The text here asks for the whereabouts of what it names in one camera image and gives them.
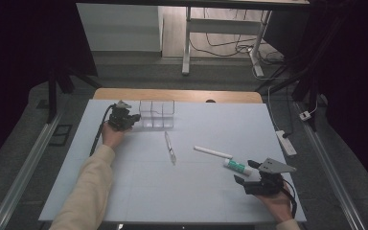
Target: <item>human arm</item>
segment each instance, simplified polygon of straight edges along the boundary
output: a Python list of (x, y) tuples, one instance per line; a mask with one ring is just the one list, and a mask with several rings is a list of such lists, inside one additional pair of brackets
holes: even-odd
[[(289, 192), (285, 182), (284, 189)], [(265, 205), (270, 214), (278, 223), (277, 230), (299, 230), (297, 221), (292, 217), (289, 198), (283, 192), (276, 195), (256, 195)]]
[(50, 229), (97, 229), (100, 226), (113, 181), (110, 165), (115, 158), (114, 150), (125, 133), (105, 123), (102, 135), (103, 144), (83, 163), (77, 183)]

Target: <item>hand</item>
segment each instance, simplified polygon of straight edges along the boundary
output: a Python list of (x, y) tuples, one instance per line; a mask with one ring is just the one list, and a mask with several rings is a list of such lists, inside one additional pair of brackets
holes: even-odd
[[(284, 182), (284, 188), (289, 192), (286, 182)], [(262, 201), (278, 223), (292, 219), (290, 201), (283, 192), (276, 195), (255, 195), (255, 197)]]
[(115, 150), (121, 144), (125, 133), (128, 131), (131, 131), (131, 128), (125, 131), (118, 131), (110, 126), (108, 122), (104, 123), (102, 131), (103, 144)]

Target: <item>white desk leg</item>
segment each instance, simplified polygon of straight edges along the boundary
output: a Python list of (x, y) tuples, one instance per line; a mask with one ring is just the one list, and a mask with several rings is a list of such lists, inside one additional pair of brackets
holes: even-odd
[(249, 55), (250, 55), (250, 58), (252, 59), (253, 68), (256, 72), (257, 77), (263, 77), (264, 76), (262, 67), (261, 67), (260, 62), (258, 60), (258, 51), (259, 51), (259, 46), (262, 42), (263, 35), (265, 34), (265, 27), (267, 26), (267, 22), (268, 22), (268, 18), (270, 17), (270, 14), (271, 14), (271, 11), (268, 11), (265, 14), (264, 20), (261, 24), (261, 28), (259, 30), (259, 33), (258, 33), (257, 37), (256, 37), (256, 43), (255, 43), (253, 49), (251, 51), (249, 51)]
[(190, 27), (191, 27), (191, 7), (187, 8), (186, 29), (185, 29), (185, 44), (183, 56), (182, 75), (190, 74)]

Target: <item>white pen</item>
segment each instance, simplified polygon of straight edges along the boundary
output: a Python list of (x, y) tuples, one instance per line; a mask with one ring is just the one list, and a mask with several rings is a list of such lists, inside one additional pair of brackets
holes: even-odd
[(175, 154), (172, 148), (172, 143), (170, 142), (169, 133), (167, 133), (167, 131), (164, 132), (164, 137), (166, 138), (166, 143), (167, 143), (167, 148), (169, 149), (170, 158), (172, 160), (172, 163), (175, 165)]
[(219, 156), (219, 157), (222, 157), (222, 158), (227, 158), (227, 159), (232, 159), (233, 158), (233, 156), (230, 155), (230, 154), (226, 154), (226, 153), (223, 153), (223, 152), (220, 152), (220, 151), (206, 149), (206, 148), (203, 148), (203, 147), (194, 146), (194, 150), (202, 151), (202, 152), (205, 152), (205, 153), (208, 153), (208, 154), (211, 154), (211, 155), (215, 155), (215, 156)]

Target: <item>white marker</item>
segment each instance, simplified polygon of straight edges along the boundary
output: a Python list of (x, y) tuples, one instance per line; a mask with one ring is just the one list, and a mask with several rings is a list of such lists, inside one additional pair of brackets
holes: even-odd
[(232, 155), (229, 155), (229, 154), (226, 154), (226, 153), (223, 153), (223, 152), (219, 152), (219, 151), (215, 151), (215, 150), (210, 150), (210, 149), (198, 147), (198, 146), (194, 146), (194, 150), (203, 151), (205, 153), (215, 155), (215, 156), (219, 156), (219, 157), (222, 157), (222, 158), (227, 158), (227, 159), (232, 159), (233, 158)]

